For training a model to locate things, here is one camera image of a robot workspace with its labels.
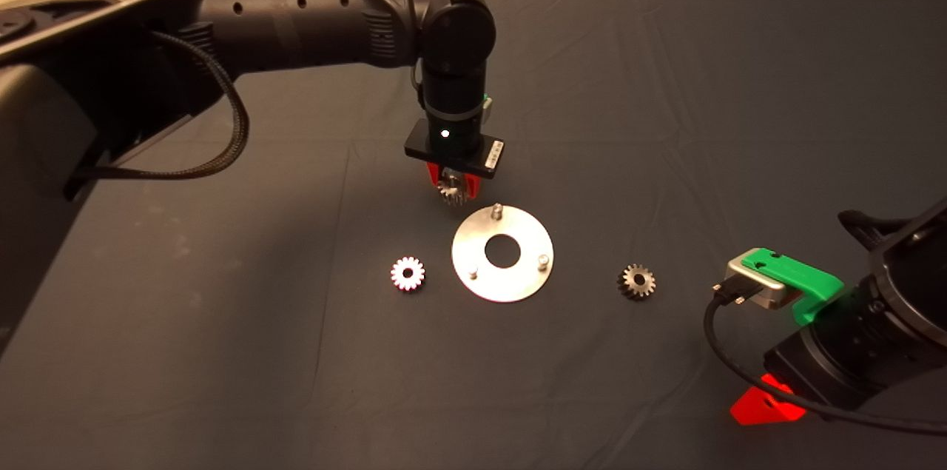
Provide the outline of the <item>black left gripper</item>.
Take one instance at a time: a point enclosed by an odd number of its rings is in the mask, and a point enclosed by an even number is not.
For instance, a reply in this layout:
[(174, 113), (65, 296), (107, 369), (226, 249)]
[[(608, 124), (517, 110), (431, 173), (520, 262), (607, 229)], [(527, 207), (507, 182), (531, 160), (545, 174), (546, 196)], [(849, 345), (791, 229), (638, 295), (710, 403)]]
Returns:
[(434, 187), (441, 184), (443, 167), (464, 173), (467, 199), (476, 199), (478, 177), (495, 177), (504, 152), (504, 140), (482, 132), (480, 115), (461, 121), (422, 118), (405, 140), (405, 154), (428, 163)]

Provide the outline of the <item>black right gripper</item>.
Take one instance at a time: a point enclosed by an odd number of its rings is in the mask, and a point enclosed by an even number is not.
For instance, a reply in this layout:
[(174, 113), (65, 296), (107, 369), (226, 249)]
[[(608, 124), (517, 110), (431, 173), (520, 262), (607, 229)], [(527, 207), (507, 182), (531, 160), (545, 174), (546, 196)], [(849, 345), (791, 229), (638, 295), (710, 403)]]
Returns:
[[(764, 355), (764, 368), (795, 395), (836, 407), (860, 407), (906, 382), (906, 335), (872, 285), (859, 285)], [(800, 406), (750, 386), (731, 405), (741, 426), (800, 420)]]

